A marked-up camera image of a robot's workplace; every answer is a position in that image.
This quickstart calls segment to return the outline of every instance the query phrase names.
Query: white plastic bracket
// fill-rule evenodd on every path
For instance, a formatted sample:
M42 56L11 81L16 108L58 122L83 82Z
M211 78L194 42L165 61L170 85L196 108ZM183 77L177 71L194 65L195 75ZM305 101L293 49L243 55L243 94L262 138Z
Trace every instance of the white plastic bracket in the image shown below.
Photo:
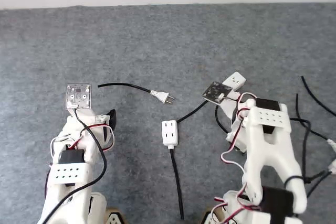
M282 111L262 109L253 107L248 113L249 123L253 126L262 124L285 129L291 132L288 114Z
M91 166L87 163L53 164L49 174L52 184L71 184L88 181Z

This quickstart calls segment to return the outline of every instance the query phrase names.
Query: power cord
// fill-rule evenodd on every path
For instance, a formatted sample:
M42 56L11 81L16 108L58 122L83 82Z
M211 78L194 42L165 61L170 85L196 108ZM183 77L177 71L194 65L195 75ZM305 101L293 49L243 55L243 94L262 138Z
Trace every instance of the power cord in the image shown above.
M215 119L216 119L216 122L217 122L218 126L227 134L228 130L224 128L224 126L221 124L221 122L218 119L218 108L219 108L219 106L217 105L216 109L215 109Z
M315 189L319 186L319 184L324 181L330 174L332 174L332 171L324 171L323 176L309 189L309 191L307 192L307 198L310 197L310 195L312 194L313 191L315 191Z
M177 164L174 156L174 147L178 145L178 132L177 132L177 122L175 120L163 121L162 122L162 142L163 145L168 147L170 151L170 157L172 159L174 175L177 186L177 196L180 208L181 220L184 220L184 210L182 201L182 191L180 185L180 178L178 176Z
M152 96L156 97L162 103L173 104L173 100L175 99L175 98L171 97L169 95L169 93L167 93L167 92L157 92L155 90L150 90L150 89L138 86L138 85L134 85L134 84L131 84L131 83L125 83L125 82L105 83L105 84L98 85L98 88L107 87L107 86L127 86L127 87L131 87L131 88L139 89L139 90L142 90L142 91L144 91L146 93L149 93Z
M198 110L200 110L204 105L206 105L208 103L208 101L204 101L202 102L197 108L195 108L192 112L190 112L189 114L185 115L184 117L176 120L177 123L181 123L183 120L187 119L189 116L192 116L193 114L195 114Z
M106 157L105 157L105 154L104 154L104 151L103 149L101 148L100 144L99 144L99 141L97 140L96 136L94 135L94 133L92 132L92 130L85 124L83 123L79 118L78 118L78 115L77 115L77 109L74 109L74 112L75 112L75 116L78 120L78 122L80 122L84 129L86 129L90 135L92 136L93 140L95 141L98 149L99 149L99 152L100 152L100 155L103 159L103 170L102 172L100 173L100 175L94 179L93 181L87 183L86 185L83 185L81 187L78 187L77 189L71 191L70 193L68 193L62 200L60 200L60 202L53 208L53 210L47 215L47 217L45 218L45 220L43 221L42 224L47 224L48 220L53 216L53 214L57 211L57 209L68 199L70 198L72 195L74 195L75 193L85 189L85 188L88 188L89 186L92 186L94 185L95 183L97 183L105 174L106 172L106 168L107 168L107 161L106 161Z
M296 112L296 116L297 116L297 118L301 119L300 111L299 111L299 94L296 94L296 99L295 99L295 112ZM303 122L301 122L301 121L299 121L299 122L300 122L300 124L301 124L303 127L307 128L307 126L306 126ZM324 135L322 135L322 134L320 134L320 133L318 133L318 132L316 132L316 131L313 131L312 129L310 130L310 132L311 132L312 134L316 135L316 136L319 136L319 137L323 138L324 140L328 140L328 138L327 138L326 136L324 136Z
M172 164L173 164L173 169L174 169L174 174L175 174L175 180L176 180L176 186L177 186L177 196L178 196L178 203L179 203L179 208L180 208L180 219L184 220L182 192L181 192L180 178L178 176L177 165L176 165L175 156L174 156L174 149L170 149L169 151L170 151L170 157L172 159Z
M307 90L308 94L317 102L318 105L320 105L322 108L324 108L326 111L328 111L330 114L332 114L333 116L336 116L336 112L332 111L330 108L328 108L326 105L324 105L319 99L317 99L317 97L311 92L311 90L309 89L306 80L304 78L304 76L301 76L301 80L303 82L303 85L305 87L305 89Z

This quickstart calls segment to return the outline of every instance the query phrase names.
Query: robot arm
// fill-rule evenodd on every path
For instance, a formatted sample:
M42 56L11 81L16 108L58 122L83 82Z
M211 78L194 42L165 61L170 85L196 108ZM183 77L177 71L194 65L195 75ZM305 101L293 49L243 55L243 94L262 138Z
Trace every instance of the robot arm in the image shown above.
M239 192L237 191L229 191L224 195L223 202L227 204L223 208L226 218L241 209L243 205L251 205L252 203L252 205L260 206L261 211L251 209L240 211L236 214L236 222L243 224L302 223L299 219L291 217L292 213L301 214L305 211L307 197L303 180L298 179L298 177L302 177L302 173L292 149L291 126L287 107L276 101L256 97L241 103L244 95L254 95L236 92L241 87L237 87L233 82L233 77L237 78L237 76L245 82L245 78L240 77L239 73L234 73L222 83L222 85L231 88L230 91L224 93L224 97L221 95L223 87L215 87L214 84L212 88L207 89L206 96L203 94L205 99L219 105L227 117L231 119L232 131L227 135L227 140L240 151L247 152L242 177L242 194L245 191L245 198L240 198L238 201ZM265 188L261 185L260 178L260 172L264 166L273 167L284 183L293 176L297 179L288 180L286 190ZM271 202L274 197L272 194L278 194L278 198L283 196L283 203L289 213L288 216L276 216L279 222L272 220L275 217L270 210L270 205L274 204ZM266 205L268 205L268 209L265 212L262 207Z
M71 115L67 117L62 131L50 145L52 166L48 176L45 204L38 224L103 224L107 202L102 194L92 192L92 186L74 193L50 215L69 193L93 181L93 167L99 149L77 117L89 125L102 148L110 149L114 144L115 113L94 114L91 110L90 85L68 86L67 109Z

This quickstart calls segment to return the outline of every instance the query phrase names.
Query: white wire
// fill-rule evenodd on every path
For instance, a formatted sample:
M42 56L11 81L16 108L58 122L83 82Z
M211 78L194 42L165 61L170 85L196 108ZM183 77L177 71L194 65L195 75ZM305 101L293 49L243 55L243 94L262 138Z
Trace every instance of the white wire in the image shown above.
M242 93L242 94L239 96L239 99L237 100L237 104L240 103L240 101L242 100L243 96L246 95L246 94L251 95L251 96L254 97L255 99L257 98L257 96L256 96L255 94L252 94L252 93L249 93L249 92L244 92L244 93Z
M111 144L111 146L110 146L108 149L104 150L104 152L111 150L111 149L114 147L114 143L115 143L115 139L116 139L116 137L114 136L113 129L112 129L111 126L109 126L109 125L97 125L97 126L93 126L93 127L91 127L90 129L92 129L92 128L97 128L97 127L106 127L106 128L109 128L109 129L110 129L111 134L112 134L112 137L113 137L113 138L112 138L112 139L113 139L113 143Z
M50 155L51 155L51 157L53 158L54 157L54 154L52 153L53 152L53 147L54 147L54 142L62 142L62 141L65 141L65 140L68 140L68 139L70 139L70 140L72 140L72 141L76 141L75 139L73 139L71 136L56 136L56 137L54 137L52 140L51 140L51 142L50 142Z
M243 122L241 121L241 122L240 122L240 125L239 125L239 128L237 129L237 131L240 131L240 128L242 128L242 127L241 127L242 124L243 124ZM230 153L230 152L234 149L234 147L235 147L235 143L236 143L236 141L237 141L237 138L238 138L238 135L236 135L236 136L234 137L233 142L231 143L231 147L230 147L230 149L228 149L227 151L223 152L223 153L220 155L220 156L221 156L220 158L221 158L221 160L222 160L224 163L226 163L226 164L233 164L233 165L238 166L238 167L243 171L243 173L245 174L245 169L244 169L240 164L238 164L238 163L235 162L235 161L226 160L226 159L224 158L224 155L225 155L225 154Z
M220 221L220 222L218 222L217 220L215 220L215 219L213 218L213 216L214 216L214 211L215 211L218 207L225 207L225 206L227 206L227 202L220 203L220 204L214 206L213 209L211 209L210 217L211 217L211 219L213 220L214 223L217 223L217 224L223 224L224 221L226 220L226 219L224 219L224 221Z

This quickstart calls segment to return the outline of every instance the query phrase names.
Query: red wire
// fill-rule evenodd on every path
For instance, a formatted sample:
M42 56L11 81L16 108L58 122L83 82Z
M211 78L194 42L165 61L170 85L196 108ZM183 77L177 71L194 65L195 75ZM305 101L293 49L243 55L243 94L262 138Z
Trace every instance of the red wire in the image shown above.
M250 110L250 109L249 109L249 108L242 108L242 109L238 110L238 111L237 111L237 117L239 116L239 113L240 113L241 111L246 111L246 110Z

